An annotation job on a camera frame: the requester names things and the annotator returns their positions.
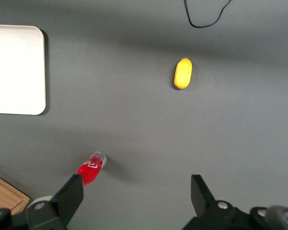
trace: wooden board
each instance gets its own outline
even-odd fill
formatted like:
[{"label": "wooden board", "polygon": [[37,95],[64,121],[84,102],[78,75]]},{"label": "wooden board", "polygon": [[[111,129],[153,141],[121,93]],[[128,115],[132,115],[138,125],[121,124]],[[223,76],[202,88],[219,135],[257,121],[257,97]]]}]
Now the wooden board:
[{"label": "wooden board", "polygon": [[9,208],[14,215],[22,212],[28,202],[29,197],[0,179],[0,208]]}]

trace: white tray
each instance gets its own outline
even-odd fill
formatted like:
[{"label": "white tray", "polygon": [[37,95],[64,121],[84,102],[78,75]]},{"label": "white tray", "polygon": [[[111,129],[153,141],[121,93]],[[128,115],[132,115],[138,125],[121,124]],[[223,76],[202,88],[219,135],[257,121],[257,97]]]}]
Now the white tray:
[{"label": "white tray", "polygon": [[45,106],[42,32],[0,25],[0,114],[38,115]]}]

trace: black cable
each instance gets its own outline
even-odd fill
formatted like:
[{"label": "black cable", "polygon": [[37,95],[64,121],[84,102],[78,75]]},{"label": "black cable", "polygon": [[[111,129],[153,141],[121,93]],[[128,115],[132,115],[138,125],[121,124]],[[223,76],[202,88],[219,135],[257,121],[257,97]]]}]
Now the black cable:
[{"label": "black cable", "polygon": [[187,2],[187,0],[184,0],[184,6],[186,7],[187,16],[188,16],[188,21],[190,22],[191,26],[193,26],[193,27],[195,27],[195,28],[205,28],[205,27],[212,26],[212,25],[214,25],[215,23],[217,23],[217,21],[220,19],[221,15],[222,15],[222,12],[223,12],[224,9],[229,5],[229,3],[230,3],[231,1],[232,1],[232,0],[229,0],[229,1],[227,2],[227,4],[222,8],[222,11],[221,11],[220,15],[219,15],[218,19],[217,19],[215,22],[213,22],[212,24],[209,24],[209,25],[197,26],[197,25],[194,25],[194,24],[192,23],[191,18],[190,18],[190,14],[189,14],[189,12],[188,12],[188,2]]}]

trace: red cup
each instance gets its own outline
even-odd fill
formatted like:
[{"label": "red cup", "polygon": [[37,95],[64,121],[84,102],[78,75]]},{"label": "red cup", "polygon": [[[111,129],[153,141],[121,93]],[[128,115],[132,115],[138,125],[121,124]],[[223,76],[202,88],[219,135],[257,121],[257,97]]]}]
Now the red cup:
[{"label": "red cup", "polygon": [[77,170],[77,174],[82,175],[82,182],[85,186],[95,180],[100,170],[107,161],[105,154],[102,152],[95,152],[84,162]]}]

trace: yellow toy lemon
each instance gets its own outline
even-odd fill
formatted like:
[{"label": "yellow toy lemon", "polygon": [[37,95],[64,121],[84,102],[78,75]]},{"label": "yellow toy lemon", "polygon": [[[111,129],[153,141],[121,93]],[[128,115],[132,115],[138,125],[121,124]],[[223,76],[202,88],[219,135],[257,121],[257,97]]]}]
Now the yellow toy lemon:
[{"label": "yellow toy lemon", "polygon": [[188,58],[178,62],[175,72],[174,84],[179,89],[185,89],[190,83],[192,75],[192,62]]}]

